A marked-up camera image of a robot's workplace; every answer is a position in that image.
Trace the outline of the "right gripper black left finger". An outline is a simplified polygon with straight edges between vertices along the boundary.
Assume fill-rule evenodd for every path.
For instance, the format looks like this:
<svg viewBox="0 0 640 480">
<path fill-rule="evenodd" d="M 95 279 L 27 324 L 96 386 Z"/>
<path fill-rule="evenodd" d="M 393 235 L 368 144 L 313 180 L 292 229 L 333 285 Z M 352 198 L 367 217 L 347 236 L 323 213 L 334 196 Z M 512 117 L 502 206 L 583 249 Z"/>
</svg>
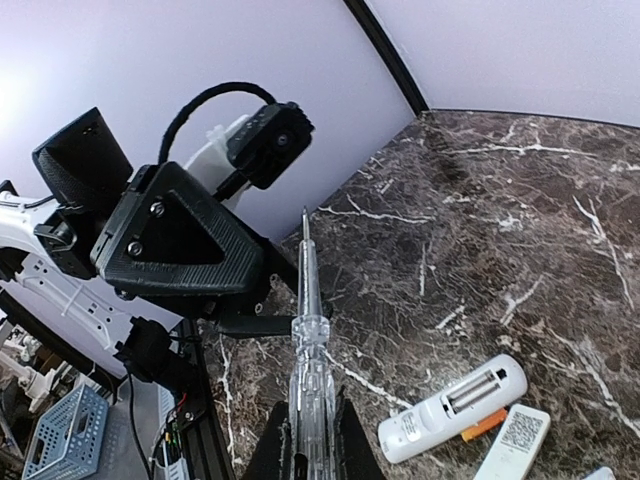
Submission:
<svg viewBox="0 0 640 480">
<path fill-rule="evenodd" d="M 289 404 L 279 401 L 271 410 L 243 480 L 288 480 L 291 475 Z"/>
</svg>

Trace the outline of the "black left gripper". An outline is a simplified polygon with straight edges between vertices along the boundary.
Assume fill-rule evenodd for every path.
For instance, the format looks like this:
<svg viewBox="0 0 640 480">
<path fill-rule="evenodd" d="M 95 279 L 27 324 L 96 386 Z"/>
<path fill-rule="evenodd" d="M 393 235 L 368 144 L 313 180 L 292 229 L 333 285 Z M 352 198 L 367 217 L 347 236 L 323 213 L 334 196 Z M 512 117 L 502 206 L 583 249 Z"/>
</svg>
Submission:
<svg viewBox="0 0 640 480">
<path fill-rule="evenodd" d="M 99 232 L 90 260 L 111 286 L 137 296 L 207 295 L 241 222 L 174 162 L 145 165 Z"/>
</svg>

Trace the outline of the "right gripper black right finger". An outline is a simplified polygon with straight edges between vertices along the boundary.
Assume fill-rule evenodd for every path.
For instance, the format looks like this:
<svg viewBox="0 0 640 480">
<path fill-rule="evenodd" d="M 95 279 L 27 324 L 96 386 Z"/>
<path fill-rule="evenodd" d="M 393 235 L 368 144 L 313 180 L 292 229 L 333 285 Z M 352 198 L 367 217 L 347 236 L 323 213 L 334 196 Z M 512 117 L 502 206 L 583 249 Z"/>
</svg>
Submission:
<svg viewBox="0 0 640 480">
<path fill-rule="evenodd" d="M 384 480 L 378 462 L 356 413 L 342 386 L 336 394 L 335 460 L 336 478 L 343 480 Z"/>
</svg>

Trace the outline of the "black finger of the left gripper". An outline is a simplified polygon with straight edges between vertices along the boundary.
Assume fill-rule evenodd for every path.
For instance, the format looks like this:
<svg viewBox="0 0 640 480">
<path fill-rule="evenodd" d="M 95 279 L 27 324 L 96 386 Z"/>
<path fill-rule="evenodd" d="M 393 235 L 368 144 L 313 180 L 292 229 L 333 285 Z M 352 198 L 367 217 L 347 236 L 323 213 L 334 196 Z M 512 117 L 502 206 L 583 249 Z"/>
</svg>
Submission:
<svg viewBox="0 0 640 480">
<path fill-rule="evenodd" d="M 255 310 L 269 295 L 272 276 L 297 291 L 296 314 L 266 315 Z M 316 245 L 309 239 L 299 244 L 297 265 L 268 240 L 234 243 L 215 267 L 206 294 L 214 305 L 205 317 L 215 323 L 218 332 L 233 338 L 288 336 L 293 320 L 315 320 L 331 311 L 323 302 Z"/>
</svg>

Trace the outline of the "clear handled screwdriver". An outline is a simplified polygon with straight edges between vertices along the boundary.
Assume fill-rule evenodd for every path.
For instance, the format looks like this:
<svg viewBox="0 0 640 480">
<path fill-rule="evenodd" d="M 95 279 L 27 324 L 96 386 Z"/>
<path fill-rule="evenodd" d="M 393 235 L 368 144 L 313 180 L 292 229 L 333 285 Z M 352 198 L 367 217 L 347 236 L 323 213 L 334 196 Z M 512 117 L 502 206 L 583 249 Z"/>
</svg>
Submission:
<svg viewBox="0 0 640 480">
<path fill-rule="evenodd" d="M 334 479 L 336 400 L 327 358 L 330 322 L 323 313 L 316 245 L 306 209 L 298 271 L 298 312 L 291 322 L 295 361 L 289 382 L 290 477 Z"/>
</svg>

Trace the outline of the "white remote with battery compartment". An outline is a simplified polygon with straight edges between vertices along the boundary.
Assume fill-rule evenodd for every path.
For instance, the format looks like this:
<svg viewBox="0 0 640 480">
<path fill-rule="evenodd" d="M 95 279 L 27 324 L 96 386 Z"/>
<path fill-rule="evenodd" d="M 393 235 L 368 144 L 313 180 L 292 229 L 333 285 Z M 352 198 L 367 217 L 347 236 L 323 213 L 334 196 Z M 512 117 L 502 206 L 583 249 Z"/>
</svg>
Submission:
<svg viewBox="0 0 640 480">
<path fill-rule="evenodd" d="M 397 464 L 430 450 L 522 397 L 526 374 L 500 354 L 456 384 L 382 421 L 378 440 L 386 460 Z"/>
</svg>

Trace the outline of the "orange AA battery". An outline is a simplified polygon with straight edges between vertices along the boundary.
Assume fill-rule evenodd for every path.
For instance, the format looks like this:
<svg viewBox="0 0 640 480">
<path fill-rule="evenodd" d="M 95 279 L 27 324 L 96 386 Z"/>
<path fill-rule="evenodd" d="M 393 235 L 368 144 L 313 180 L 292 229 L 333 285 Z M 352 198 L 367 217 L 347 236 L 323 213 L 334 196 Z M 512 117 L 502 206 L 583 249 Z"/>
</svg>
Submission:
<svg viewBox="0 0 640 480">
<path fill-rule="evenodd" d="M 461 438 L 464 442 L 470 442 L 485 433 L 492 430 L 494 427 L 502 424 L 508 416 L 508 410 L 501 408 L 500 410 L 492 413 L 483 420 L 475 423 L 461 433 Z"/>
</svg>

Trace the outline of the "white remote with QR label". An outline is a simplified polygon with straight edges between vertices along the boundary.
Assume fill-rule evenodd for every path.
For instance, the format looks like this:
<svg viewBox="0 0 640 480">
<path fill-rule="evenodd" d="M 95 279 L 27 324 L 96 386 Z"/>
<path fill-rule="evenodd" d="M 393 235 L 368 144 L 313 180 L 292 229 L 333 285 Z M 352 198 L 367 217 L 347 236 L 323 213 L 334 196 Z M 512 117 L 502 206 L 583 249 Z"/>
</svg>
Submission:
<svg viewBox="0 0 640 480">
<path fill-rule="evenodd" d="M 522 404 L 512 405 L 474 480 L 525 479 L 550 424 L 547 412 Z"/>
</svg>

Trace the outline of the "white battery cover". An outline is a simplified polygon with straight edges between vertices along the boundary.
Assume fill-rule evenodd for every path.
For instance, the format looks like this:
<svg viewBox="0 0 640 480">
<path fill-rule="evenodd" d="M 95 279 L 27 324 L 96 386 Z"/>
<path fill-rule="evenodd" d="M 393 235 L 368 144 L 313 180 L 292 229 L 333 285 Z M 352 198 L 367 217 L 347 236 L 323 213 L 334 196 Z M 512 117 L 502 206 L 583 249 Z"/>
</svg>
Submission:
<svg viewBox="0 0 640 480">
<path fill-rule="evenodd" d="M 590 472 L 583 480 L 616 480 L 616 477 L 610 467 L 602 466 Z"/>
</svg>

